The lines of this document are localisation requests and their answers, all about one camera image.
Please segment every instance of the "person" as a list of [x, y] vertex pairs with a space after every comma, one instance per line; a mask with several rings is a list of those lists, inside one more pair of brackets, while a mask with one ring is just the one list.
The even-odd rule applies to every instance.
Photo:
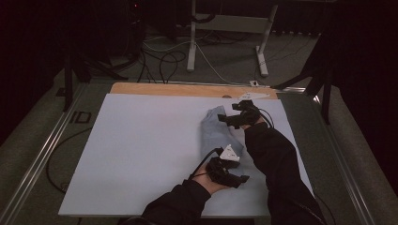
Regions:
[[[266, 176], [271, 224], [326, 224], [318, 203], [300, 178], [294, 145], [262, 118], [253, 126], [241, 128], [254, 165]], [[211, 195], [225, 188], [212, 182], [206, 166], [202, 166], [192, 180], [184, 180], [151, 202], [141, 217], [132, 217], [123, 225], [194, 224]]]

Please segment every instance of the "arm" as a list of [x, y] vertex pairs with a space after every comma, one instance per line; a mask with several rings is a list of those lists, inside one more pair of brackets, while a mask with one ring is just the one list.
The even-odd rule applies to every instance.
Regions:
[[272, 224], [326, 224], [314, 196], [301, 181], [293, 144], [261, 120], [242, 128], [254, 165], [267, 177]]
[[227, 188], [210, 180], [206, 174], [206, 165], [196, 174], [192, 180], [184, 180], [181, 185], [147, 205], [141, 215], [143, 219], [137, 221], [132, 218], [122, 225], [148, 224], [145, 220], [156, 225], [193, 224], [200, 218], [211, 194]]

